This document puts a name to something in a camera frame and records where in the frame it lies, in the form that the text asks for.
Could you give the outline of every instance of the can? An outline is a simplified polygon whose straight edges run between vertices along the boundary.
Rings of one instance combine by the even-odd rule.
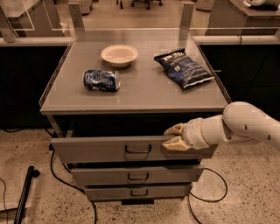
[[[83,83],[88,90],[98,89],[105,92],[115,92],[121,82],[117,71],[87,70],[83,74]]]

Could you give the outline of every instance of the drawer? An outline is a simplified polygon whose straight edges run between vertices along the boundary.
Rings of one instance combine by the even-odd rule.
[[[196,182],[203,165],[114,169],[72,169],[79,186],[136,185]]]
[[[191,190],[191,184],[184,185],[149,185],[141,187],[86,188],[87,198],[101,200],[140,200],[185,197]]]
[[[54,138],[52,147],[62,163],[98,163],[210,158],[217,145],[203,150],[167,150],[169,136],[112,136]]]

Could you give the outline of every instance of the bowl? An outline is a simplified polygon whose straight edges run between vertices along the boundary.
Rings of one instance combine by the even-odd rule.
[[[126,67],[138,56],[138,50],[131,45],[111,45],[106,47],[101,57],[113,67]]]

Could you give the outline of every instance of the floor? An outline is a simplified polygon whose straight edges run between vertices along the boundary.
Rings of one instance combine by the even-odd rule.
[[[62,22],[67,22],[65,0],[57,1]],[[163,6],[152,3],[146,10],[139,2],[130,7],[124,0],[121,10],[116,1],[94,2],[89,15],[83,17],[87,29],[179,27],[184,1],[164,0]],[[194,11],[192,26],[207,23],[209,12]],[[50,170],[52,152],[50,135],[44,129],[23,129],[15,133],[0,130],[0,178],[5,181],[5,205],[18,204],[29,166],[40,172],[31,182],[23,223],[94,223],[94,209],[87,197],[60,183]],[[201,223],[271,223],[280,221],[280,153],[265,143],[250,146],[219,145],[211,159],[202,164],[218,172],[228,186],[227,196],[218,203],[206,203],[190,196],[192,210]],[[54,156],[53,168],[66,182],[75,182],[60,160]],[[199,182],[193,183],[192,193],[208,200],[223,196],[225,186],[214,173],[205,170]],[[4,185],[0,181],[0,223],[6,222]],[[157,199],[153,205],[122,206],[120,202],[98,202],[99,224],[192,224],[184,199]],[[9,210],[8,223],[13,223],[15,211]]]

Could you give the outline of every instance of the drawer handle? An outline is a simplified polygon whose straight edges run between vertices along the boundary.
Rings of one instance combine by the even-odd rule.
[[[129,146],[125,145],[125,151],[129,154],[147,154],[151,151],[151,144],[149,144],[148,150],[129,150]]]
[[[147,172],[146,173],[146,177],[144,178],[132,178],[130,176],[130,173],[128,173],[128,179],[131,180],[131,181],[141,181],[141,180],[147,180],[149,178],[149,173]]]
[[[130,195],[132,197],[145,197],[148,195],[148,189],[146,189],[146,192],[145,193],[140,193],[140,194],[137,194],[137,193],[133,193],[133,190],[130,191]]]

